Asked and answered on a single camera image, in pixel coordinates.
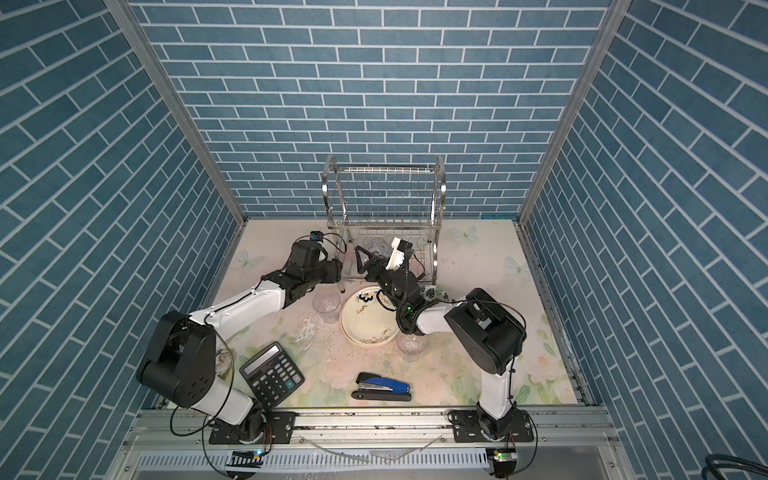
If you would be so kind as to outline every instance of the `floral tablecloth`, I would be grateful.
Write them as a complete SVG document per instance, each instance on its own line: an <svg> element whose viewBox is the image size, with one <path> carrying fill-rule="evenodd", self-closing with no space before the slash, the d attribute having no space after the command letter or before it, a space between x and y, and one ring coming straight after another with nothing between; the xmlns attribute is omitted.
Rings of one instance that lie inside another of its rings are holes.
<svg viewBox="0 0 768 480"><path fill-rule="evenodd" d="M264 273L282 267L291 243L311 230L326 231L327 227L318 220L250 221L215 301L244 291L258 283ZM342 302L365 285L344 283ZM509 303L525 315L528 338L515 364L513 382L513 393L519 403L576 403L511 221L445 221L439 241L437 286L452 298L462 298L480 286L497 301ZM262 317L228 339L236 368L277 340L306 378L281 407L458 406L477 402L480 369L452 333L428 335L425 350L413 357L401 353L396 342L375 349L354 346L339 323L324 323L312 307L316 294L333 289L338 290L339 285L319 285L289 309ZM356 389L359 372L407 382L412 401L353 399L350 394ZM235 386L250 392L239 373Z"/></svg>

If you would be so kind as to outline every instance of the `black calculator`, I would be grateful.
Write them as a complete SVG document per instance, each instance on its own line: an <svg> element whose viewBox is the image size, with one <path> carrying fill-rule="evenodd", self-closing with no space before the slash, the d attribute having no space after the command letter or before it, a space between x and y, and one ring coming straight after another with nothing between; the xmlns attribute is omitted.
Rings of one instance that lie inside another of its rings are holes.
<svg viewBox="0 0 768 480"><path fill-rule="evenodd" d="M304 375L278 342L248 360L240 374L265 410L277 407L304 383Z"/></svg>

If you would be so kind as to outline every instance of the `black mounting plate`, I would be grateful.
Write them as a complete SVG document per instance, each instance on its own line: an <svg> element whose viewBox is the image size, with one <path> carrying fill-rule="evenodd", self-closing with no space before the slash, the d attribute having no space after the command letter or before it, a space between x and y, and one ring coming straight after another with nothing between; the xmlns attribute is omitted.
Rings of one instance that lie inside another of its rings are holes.
<svg viewBox="0 0 768 480"><path fill-rule="evenodd" d="M456 443L490 442L483 435L478 422L478 413L475 410L451 410L448 419L453 424L453 441ZM515 410L512 414L510 431L515 442L533 442L533 428L528 423L525 413Z"/></svg>
<svg viewBox="0 0 768 480"><path fill-rule="evenodd" d="M264 412L263 414L267 425L272 427L272 443L275 445L290 443L290 438L293 434L293 424L296 421L296 413ZM231 435L224 429L213 430L210 433L208 443L211 445L248 445L240 443L235 435Z"/></svg>

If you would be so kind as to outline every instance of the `wire shelf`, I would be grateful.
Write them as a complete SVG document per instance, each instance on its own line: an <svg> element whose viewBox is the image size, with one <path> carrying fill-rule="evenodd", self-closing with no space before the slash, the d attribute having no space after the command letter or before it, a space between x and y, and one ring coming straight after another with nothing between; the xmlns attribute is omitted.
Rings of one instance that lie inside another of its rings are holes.
<svg viewBox="0 0 768 480"><path fill-rule="evenodd" d="M354 246L382 250L393 237L413 243L409 268L420 281L435 282L437 243L445 206L445 164L361 165L328 157L323 170L328 227L344 237L343 279L359 280Z"/></svg>

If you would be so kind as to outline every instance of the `stapler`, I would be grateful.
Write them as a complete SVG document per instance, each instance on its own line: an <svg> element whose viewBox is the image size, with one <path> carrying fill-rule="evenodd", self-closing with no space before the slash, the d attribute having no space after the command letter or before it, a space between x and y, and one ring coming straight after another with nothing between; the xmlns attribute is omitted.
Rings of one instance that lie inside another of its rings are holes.
<svg viewBox="0 0 768 480"><path fill-rule="evenodd" d="M411 387L404 382L385 379L375 373L361 372L357 376L357 390L352 392L352 398L358 400L389 400L394 402L410 402Z"/></svg>

